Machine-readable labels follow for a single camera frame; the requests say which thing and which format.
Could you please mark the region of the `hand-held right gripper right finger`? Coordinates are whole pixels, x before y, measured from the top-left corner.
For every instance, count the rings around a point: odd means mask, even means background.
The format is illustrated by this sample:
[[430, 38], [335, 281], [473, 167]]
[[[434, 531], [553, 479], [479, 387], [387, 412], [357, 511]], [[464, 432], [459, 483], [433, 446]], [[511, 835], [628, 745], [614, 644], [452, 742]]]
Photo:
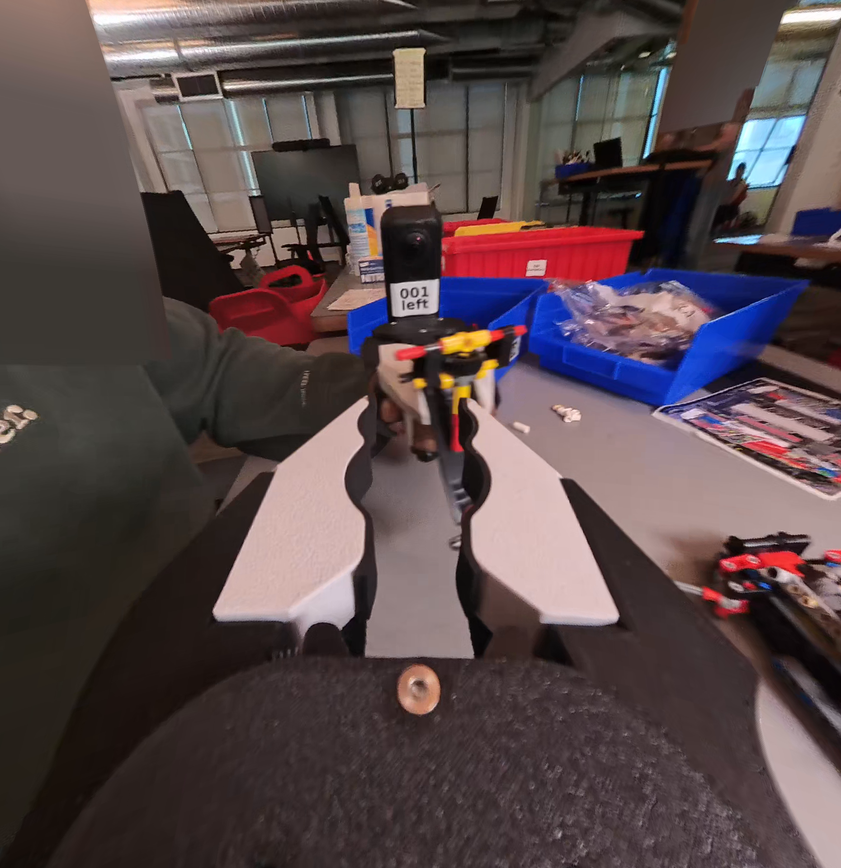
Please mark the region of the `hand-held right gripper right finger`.
[[516, 631], [531, 651], [558, 627], [612, 627], [619, 609], [566, 480], [480, 404], [458, 411], [462, 447], [456, 588], [474, 656]]

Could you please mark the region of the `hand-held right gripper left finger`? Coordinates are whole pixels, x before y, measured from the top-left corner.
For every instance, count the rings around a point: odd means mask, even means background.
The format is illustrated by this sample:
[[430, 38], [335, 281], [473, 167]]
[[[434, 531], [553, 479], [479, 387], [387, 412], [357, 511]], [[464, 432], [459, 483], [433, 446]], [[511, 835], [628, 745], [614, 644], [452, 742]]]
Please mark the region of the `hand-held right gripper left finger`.
[[334, 627], [367, 651], [378, 590], [373, 482], [378, 407], [365, 396], [278, 464], [212, 609], [220, 625], [281, 624], [303, 644]]

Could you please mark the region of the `black yellow lego wing assembly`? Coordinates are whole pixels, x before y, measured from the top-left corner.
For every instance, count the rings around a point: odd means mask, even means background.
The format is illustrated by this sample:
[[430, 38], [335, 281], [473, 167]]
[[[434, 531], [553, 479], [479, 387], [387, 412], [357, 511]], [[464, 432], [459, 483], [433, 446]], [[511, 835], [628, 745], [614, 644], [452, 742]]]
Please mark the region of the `black yellow lego wing assembly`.
[[433, 344], [408, 346], [397, 353], [398, 360], [415, 362], [415, 373], [426, 375], [415, 378], [414, 385], [426, 395], [429, 425], [435, 429], [439, 447], [439, 476], [457, 524], [472, 504], [463, 480], [468, 422], [462, 413], [474, 401], [473, 381], [480, 372], [494, 372], [499, 397], [497, 376], [516, 360], [525, 334], [523, 325], [458, 331]]

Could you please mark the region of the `clear bags of lego parts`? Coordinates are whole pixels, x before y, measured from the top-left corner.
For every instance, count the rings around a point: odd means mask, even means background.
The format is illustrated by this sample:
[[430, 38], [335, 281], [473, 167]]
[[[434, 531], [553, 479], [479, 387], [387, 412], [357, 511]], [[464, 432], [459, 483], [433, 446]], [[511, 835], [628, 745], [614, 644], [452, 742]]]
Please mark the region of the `clear bags of lego parts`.
[[571, 344], [668, 369], [680, 363], [701, 327], [723, 315], [674, 279], [625, 288], [555, 280], [548, 291], [566, 312], [555, 323]]

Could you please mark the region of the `lego instruction booklet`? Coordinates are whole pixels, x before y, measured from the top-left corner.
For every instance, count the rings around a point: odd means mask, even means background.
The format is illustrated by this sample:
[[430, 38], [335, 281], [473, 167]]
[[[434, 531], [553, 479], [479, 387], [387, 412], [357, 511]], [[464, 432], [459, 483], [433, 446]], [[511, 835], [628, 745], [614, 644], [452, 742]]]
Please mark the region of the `lego instruction booklet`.
[[841, 498], [838, 398], [759, 377], [652, 416], [824, 500]]

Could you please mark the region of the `lego car chassis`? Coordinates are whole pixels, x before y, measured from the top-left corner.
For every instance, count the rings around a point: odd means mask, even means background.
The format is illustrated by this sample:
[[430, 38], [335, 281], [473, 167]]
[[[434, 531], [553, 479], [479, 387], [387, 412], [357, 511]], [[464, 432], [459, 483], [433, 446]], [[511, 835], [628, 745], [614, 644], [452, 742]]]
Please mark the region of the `lego car chassis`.
[[675, 585], [721, 620], [748, 621], [780, 686], [841, 759], [841, 548], [807, 535], [729, 537], [710, 579]]

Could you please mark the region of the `white bottle blue label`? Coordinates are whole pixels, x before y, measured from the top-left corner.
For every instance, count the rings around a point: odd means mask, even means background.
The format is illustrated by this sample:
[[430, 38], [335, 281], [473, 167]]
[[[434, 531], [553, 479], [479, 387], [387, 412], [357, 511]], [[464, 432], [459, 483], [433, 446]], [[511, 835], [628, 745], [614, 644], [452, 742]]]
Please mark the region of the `white bottle blue label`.
[[352, 272], [360, 276], [361, 262], [378, 256], [378, 238], [374, 217], [357, 182], [350, 182], [349, 195], [344, 200], [346, 226], [350, 239]]

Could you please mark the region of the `paper sheet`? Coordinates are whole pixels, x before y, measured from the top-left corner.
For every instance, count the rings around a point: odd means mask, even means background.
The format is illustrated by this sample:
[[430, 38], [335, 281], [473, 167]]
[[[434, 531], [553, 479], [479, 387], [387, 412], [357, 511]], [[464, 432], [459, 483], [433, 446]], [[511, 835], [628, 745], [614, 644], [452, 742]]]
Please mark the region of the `paper sheet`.
[[385, 298], [383, 287], [354, 288], [343, 292], [328, 304], [329, 311], [353, 311]]

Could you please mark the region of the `blue plastic storage bin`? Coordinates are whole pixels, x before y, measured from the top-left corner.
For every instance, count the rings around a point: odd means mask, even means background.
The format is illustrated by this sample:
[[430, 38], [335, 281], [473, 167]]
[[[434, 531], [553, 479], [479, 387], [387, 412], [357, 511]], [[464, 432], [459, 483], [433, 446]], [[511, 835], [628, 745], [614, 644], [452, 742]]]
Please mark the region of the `blue plastic storage bin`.
[[815, 208], [795, 214], [790, 234], [795, 236], [841, 238], [841, 209]]
[[570, 315], [554, 292], [538, 298], [527, 349], [548, 372], [648, 406], [671, 405], [756, 359], [808, 288], [806, 280], [656, 268], [604, 278], [602, 283], [619, 291], [668, 280], [683, 284], [722, 314], [697, 330], [675, 363], [629, 360], [572, 342], [559, 328]]
[[[443, 318], [463, 321], [466, 326], [498, 329], [523, 325], [528, 328], [536, 298], [547, 292], [543, 278], [444, 278], [441, 281], [439, 313]], [[384, 298], [348, 313], [349, 352], [361, 353], [361, 346], [373, 330], [388, 321]]]

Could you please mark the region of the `yellow plastic lid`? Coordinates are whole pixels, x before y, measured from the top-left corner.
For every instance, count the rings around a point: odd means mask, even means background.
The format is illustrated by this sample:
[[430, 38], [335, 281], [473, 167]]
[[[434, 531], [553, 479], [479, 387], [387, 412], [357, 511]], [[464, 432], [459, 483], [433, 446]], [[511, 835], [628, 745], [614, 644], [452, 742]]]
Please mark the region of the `yellow plastic lid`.
[[502, 233], [519, 233], [547, 228], [542, 221], [504, 221], [500, 219], [447, 223], [446, 229], [453, 237], [478, 237]]

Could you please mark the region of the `red plastic storage bin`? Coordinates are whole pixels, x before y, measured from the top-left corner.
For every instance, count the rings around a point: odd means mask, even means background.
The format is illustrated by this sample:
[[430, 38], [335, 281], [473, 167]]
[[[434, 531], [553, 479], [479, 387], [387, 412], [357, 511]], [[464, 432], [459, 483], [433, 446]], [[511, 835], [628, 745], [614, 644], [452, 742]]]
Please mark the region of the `red plastic storage bin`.
[[447, 223], [441, 245], [445, 277], [610, 278], [624, 273], [632, 246], [643, 239], [642, 231], [604, 226], [453, 237]]

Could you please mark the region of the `black tv screen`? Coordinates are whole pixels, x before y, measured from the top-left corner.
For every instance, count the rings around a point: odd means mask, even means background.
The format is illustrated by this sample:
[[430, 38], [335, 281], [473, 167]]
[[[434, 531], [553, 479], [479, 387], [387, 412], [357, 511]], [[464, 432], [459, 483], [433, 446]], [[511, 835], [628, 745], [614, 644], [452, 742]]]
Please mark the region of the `black tv screen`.
[[257, 187], [272, 222], [302, 219], [311, 204], [327, 198], [341, 221], [350, 184], [361, 180], [356, 146], [253, 151]]

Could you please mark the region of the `red plastic cart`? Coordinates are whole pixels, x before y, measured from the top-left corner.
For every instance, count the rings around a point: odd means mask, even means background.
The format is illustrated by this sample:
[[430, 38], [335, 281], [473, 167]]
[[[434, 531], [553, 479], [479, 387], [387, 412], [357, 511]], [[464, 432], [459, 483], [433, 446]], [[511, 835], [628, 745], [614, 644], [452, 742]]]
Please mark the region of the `red plastic cart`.
[[255, 288], [213, 299], [209, 315], [220, 331], [235, 328], [282, 346], [299, 346], [316, 339], [311, 313], [327, 290], [322, 275], [286, 266], [265, 274]]

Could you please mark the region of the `paper sign on pole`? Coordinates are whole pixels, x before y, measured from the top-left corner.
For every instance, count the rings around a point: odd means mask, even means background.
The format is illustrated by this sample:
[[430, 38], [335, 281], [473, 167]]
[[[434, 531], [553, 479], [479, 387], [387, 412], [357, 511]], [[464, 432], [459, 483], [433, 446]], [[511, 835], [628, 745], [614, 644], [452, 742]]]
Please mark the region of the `paper sign on pole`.
[[418, 183], [415, 112], [426, 107], [426, 48], [393, 49], [394, 107], [408, 112], [412, 176]]

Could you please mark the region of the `person's green sweatshirt torso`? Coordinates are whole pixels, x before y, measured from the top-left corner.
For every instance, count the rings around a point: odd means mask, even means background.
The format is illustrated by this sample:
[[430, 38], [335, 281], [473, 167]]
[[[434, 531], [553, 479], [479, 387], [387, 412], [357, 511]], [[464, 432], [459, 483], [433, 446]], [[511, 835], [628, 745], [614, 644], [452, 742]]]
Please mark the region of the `person's green sweatshirt torso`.
[[143, 366], [0, 364], [0, 854], [118, 623], [211, 510]]

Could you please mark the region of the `black angled panel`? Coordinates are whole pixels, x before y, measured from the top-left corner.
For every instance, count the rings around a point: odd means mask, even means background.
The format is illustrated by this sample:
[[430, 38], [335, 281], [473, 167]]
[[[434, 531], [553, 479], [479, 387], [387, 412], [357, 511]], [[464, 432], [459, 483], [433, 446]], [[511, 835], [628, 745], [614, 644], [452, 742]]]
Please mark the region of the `black angled panel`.
[[140, 194], [162, 293], [208, 312], [215, 298], [244, 291], [180, 191]]

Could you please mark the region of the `wooden standing desk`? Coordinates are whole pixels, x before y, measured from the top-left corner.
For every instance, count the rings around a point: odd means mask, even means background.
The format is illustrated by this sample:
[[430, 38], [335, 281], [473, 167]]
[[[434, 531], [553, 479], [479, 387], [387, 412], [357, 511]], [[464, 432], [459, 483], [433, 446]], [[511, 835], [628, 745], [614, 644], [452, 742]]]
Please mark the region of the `wooden standing desk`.
[[702, 178], [714, 163], [711, 158], [663, 161], [543, 179], [539, 183], [538, 197], [534, 204], [534, 218], [550, 223], [553, 220], [550, 216], [553, 209], [571, 208], [573, 196], [579, 196], [577, 224], [588, 226], [596, 219], [600, 197], [620, 193], [648, 193], [650, 188], [657, 184], [657, 179], [675, 172], [692, 173]]

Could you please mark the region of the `large window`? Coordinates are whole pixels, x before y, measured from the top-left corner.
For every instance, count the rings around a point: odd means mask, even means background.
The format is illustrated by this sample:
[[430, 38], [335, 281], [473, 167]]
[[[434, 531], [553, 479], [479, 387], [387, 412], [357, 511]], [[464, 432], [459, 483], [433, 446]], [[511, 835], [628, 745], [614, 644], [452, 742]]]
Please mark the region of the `large window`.
[[838, 27], [784, 28], [775, 39], [735, 148], [749, 189], [779, 187], [802, 134]]

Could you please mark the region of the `silver ceiling duct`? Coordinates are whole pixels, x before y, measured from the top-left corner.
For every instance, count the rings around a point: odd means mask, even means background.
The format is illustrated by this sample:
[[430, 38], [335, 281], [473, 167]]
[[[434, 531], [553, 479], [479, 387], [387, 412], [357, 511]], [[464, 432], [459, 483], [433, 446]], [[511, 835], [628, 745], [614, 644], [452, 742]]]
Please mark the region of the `silver ceiling duct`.
[[88, 2], [111, 80], [158, 103], [382, 81], [395, 49], [534, 60], [552, 18], [535, 2]]

